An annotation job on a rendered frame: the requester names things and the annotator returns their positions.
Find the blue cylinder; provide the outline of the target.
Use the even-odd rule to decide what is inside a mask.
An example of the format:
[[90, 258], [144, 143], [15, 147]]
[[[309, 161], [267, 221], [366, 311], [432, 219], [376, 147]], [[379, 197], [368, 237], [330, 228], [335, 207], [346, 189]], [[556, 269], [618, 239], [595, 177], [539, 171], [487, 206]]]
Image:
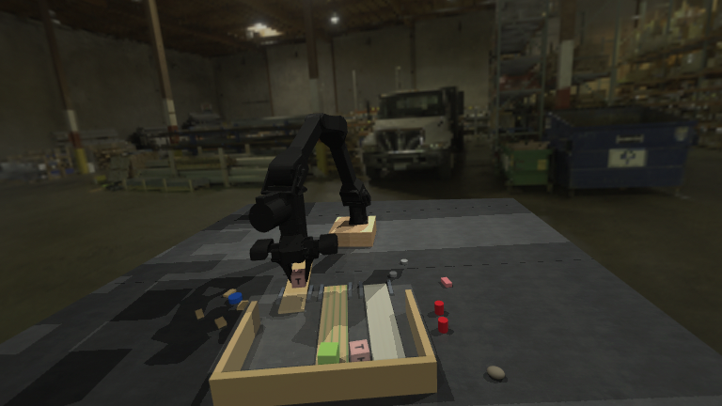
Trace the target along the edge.
[[243, 299], [243, 296], [240, 292], [235, 292], [228, 296], [228, 302], [231, 305], [235, 305], [235, 304], [239, 303], [242, 299]]

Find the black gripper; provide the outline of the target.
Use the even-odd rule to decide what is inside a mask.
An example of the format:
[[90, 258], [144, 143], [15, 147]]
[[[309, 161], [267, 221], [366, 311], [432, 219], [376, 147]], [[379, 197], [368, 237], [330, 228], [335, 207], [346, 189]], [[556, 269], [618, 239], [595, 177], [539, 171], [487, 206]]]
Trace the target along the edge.
[[[305, 234], [307, 236], [306, 216], [303, 216], [298, 219], [287, 220], [285, 223], [279, 225], [280, 233], [281, 233], [282, 229], [287, 229], [289, 234], [297, 233], [297, 228], [303, 228], [305, 231]], [[309, 277], [311, 264], [315, 258], [319, 257], [320, 253], [322, 255], [334, 255], [337, 253], [338, 241], [337, 241], [336, 234], [322, 234], [322, 235], [320, 235], [320, 239], [313, 240], [313, 243], [314, 243], [314, 254], [309, 254], [309, 256], [305, 256], [306, 282]], [[291, 273], [292, 273], [291, 263], [289, 263], [287, 265], [281, 264], [280, 255], [279, 255], [279, 243], [274, 243], [273, 239], [257, 240], [250, 249], [250, 259], [252, 261], [264, 260], [268, 257], [268, 253], [272, 254], [271, 261], [278, 263], [282, 267], [286, 276], [288, 277], [288, 279], [291, 282], [291, 278], [290, 278]]]

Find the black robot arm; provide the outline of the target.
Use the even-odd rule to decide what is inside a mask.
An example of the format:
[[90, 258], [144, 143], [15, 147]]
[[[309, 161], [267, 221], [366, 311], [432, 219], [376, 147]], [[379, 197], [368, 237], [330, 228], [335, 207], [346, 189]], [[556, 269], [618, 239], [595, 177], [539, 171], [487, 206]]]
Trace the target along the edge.
[[[306, 215], [304, 192], [307, 188], [303, 184], [309, 170], [307, 160], [319, 138], [330, 148], [335, 161], [342, 182], [339, 192], [341, 201], [350, 209], [349, 225], [369, 223], [366, 207], [371, 205], [371, 199], [364, 183], [354, 173], [345, 143], [347, 132], [347, 121], [342, 116], [324, 113], [306, 115], [289, 148], [269, 164], [262, 195], [256, 197], [256, 204], [248, 215], [255, 230], [268, 232], [287, 220]], [[287, 229], [281, 230], [281, 264], [302, 263], [309, 254], [314, 254], [313, 237], [307, 237], [303, 228], [297, 228], [297, 233], [290, 234]]]

